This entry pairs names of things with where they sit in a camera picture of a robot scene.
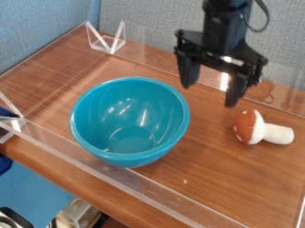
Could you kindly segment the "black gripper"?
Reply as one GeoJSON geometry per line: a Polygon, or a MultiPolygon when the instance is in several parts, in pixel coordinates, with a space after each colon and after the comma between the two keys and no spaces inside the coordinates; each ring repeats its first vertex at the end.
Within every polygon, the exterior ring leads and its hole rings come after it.
{"type": "Polygon", "coordinates": [[[204,0],[203,31],[180,29],[176,32],[174,53],[179,60],[180,81],[185,88],[200,79],[201,65],[232,75],[225,95],[225,106],[233,108],[244,97],[248,85],[257,85],[268,58],[247,43],[247,31],[263,32],[249,23],[253,2],[263,11],[263,0],[204,0]]]}

